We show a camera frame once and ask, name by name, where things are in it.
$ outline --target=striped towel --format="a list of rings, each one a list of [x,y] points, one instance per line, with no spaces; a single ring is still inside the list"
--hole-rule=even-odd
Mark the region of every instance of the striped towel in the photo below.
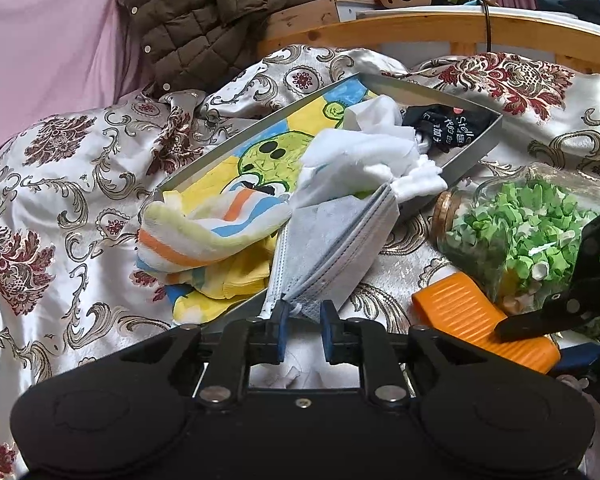
[[[192,269],[238,253],[290,216],[283,200],[245,187],[212,196],[187,215],[177,201],[153,202],[142,214],[137,265],[166,284],[191,282]]]

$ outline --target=face mask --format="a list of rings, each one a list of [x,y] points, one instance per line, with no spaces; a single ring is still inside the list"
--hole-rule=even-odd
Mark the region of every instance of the face mask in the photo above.
[[[267,298],[269,318],[279,299],[292,315],[320,321],[320,302],[340,308],[371,267],[398,219],[388,184],[357,198],[349,195],[294,210],[279,231]]]

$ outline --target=orange object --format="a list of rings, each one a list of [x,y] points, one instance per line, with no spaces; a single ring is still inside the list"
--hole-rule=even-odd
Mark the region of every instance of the orange object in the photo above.
[[[536,372],[545,374],[560,360],[560,351],[546,337],[499,342],[493,329],[507,316],[462,272],[423,288],[411,299],[432,327]]]

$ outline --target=brown quilted jacket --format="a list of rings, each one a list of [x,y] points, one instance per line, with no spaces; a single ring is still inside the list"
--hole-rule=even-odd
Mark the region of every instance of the brown quilted jacket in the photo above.
[[[160,92],[218,90],[257,61],[264,19],[312,0],[122,0]]]

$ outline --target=wooden bed frame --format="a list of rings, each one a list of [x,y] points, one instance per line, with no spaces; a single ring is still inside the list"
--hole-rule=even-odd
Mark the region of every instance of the wooden bed frame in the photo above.
[[[472,56],[485,36],[483,14],[409,12],[289,30],[277,37],[269,34],[258,44],[258,52],[264,57],[294,43],[373,48],[382,43],[443,41],[450,43],[451,54]],[[573,20],[573,25],[558,25],[540,18],[492,14],[491,36],[493,44],[553,52],[556,63],[600,74],[600,34],[585,30],[578,20]]]

